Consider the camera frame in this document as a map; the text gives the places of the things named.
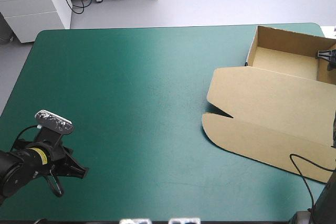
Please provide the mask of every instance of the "green table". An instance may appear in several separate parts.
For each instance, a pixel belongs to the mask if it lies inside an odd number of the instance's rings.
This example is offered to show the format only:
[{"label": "green table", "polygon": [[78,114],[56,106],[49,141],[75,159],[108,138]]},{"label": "green table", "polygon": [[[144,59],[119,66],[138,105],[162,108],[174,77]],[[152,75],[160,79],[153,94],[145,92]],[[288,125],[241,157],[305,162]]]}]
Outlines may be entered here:
[{"label": "green table", "polygon": [[[316,24],[272,26],[323,34]],[[61,178],[62,198],[42,178],[30,182],[0,219],[287,220],[306,210],[299,176],[225,152],[202,130],[213,71],[245,63],[255,27],[42,32],[0,118],[0,149],[47,109],[73,122],[64,145],[90,171]],[[317,197],[323,185],[310,185]]]}]

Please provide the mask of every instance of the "floor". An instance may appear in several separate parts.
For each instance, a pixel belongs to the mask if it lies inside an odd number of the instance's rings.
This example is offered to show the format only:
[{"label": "floor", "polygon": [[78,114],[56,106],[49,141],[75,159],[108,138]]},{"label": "floor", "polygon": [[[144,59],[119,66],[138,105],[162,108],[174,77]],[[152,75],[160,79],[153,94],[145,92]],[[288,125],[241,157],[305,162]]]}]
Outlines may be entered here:
[{"label": "floor", "polygon": [[[335,0],[93,0],[82,15],[73,14],[71,28],[303,22],[317,23],[335,37]],[[32,45],[17,39],[0,45],[0,114]]]}]

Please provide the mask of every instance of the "open cardboard box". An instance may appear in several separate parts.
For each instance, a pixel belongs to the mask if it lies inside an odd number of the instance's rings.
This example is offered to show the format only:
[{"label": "open cardboard box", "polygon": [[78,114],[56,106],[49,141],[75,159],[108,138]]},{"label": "open cardboard box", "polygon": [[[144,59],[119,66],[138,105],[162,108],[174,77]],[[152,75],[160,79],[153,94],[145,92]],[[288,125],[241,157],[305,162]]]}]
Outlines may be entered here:
[{"label": "open cardboard box", "polygon": [[[205,113],[203,128],[219,147],[297,173],[289,155],[336,167],[333,123],[336,70],[315,58],[336,40],[258,26],[245,67],[216,69],[208,101],[231,115]],[[330,173],[297,160],[302,173]]]}]

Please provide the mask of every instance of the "cardboard box flap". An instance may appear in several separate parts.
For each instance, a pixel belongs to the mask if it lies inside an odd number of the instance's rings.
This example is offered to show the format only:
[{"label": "cardboard box flap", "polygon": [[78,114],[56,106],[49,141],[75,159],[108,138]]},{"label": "cardboard box flap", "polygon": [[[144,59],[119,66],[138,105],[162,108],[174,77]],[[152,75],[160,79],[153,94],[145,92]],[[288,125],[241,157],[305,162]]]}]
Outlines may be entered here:
[{"label": "cardboard box flap", "polygon": [[335,85],[255,67],[219,68],[207,99],[239,122],[333,144]]},{"label": "cardboard box flap", "polygon": [[[292,173],[295,167],[291,153],[302,155],[329,169],[335,168],[336,149],[271,130],[256,124],[206,113],[203,129],[217,146],[242,156],[261,161]],[[296,159],[302,173],[309,178],[327,182],[331,173]]]}]

